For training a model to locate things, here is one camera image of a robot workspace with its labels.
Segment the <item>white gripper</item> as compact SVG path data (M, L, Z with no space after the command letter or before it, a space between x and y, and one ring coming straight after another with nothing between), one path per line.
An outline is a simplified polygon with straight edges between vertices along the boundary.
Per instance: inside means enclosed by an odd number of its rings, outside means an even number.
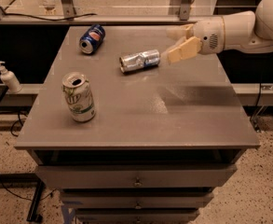
M177 63L200 54L219 53L224 49L225 28L222 17L210 17L195 25L185 24L166 30L168 38L180 40L169 48L169 63Z

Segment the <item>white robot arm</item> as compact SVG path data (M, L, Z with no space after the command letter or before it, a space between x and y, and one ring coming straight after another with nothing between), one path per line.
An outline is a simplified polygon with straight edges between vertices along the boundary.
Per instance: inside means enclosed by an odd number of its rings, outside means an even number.
M169 28L167 37L176 41L162 53L167 63L232 49L243 53L273 52L273 0L262 0L254 12L211 16Z

